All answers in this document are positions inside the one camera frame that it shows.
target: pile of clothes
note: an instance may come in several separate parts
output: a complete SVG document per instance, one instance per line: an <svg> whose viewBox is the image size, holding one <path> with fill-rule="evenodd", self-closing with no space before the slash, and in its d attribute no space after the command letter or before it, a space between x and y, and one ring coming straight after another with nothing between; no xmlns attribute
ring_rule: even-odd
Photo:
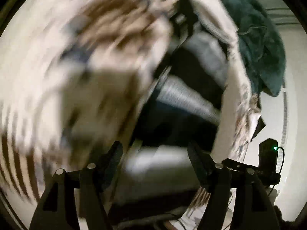
<svg viewBox="0 0 307 230"><path fill-rule="evenodd" d="M0 50L0 86L12 88L0 91L0 168L7 169L7 187L9 180L19 183L15 189L30 200L39 199L57 168L95 162L116 140L125 153L121 176L129 173L136 141L138 150L197 144L215 162L240 162L261 115L257 94L280 91L283 44L256 0L28 0L24 6L33 11L23 21L27 28L8 34L16 29L13 19L1 38L11 47ZM35 168L15 177L10 152ZM172 175L185 183L190 168ZM29 187L21 186L25 172ZM105 191L108 203L119 198L115 190L125 193L118 177ZM180 205L186 208L198 187L191 181L188 193L176 190L187 194Z"/></svg>

